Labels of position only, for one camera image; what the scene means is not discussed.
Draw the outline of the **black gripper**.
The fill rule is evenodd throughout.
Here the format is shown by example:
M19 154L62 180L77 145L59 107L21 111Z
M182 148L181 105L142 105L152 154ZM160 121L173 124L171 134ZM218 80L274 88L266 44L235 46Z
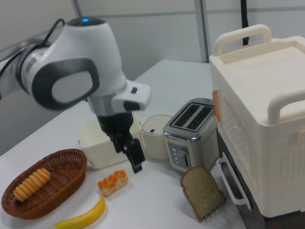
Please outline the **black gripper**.
M130 128L133 124L131 112L119 113L110 116L97 116L102 131L113 142L116 153L124 153L136 174L142 170L145 156L141 143L133 139Z

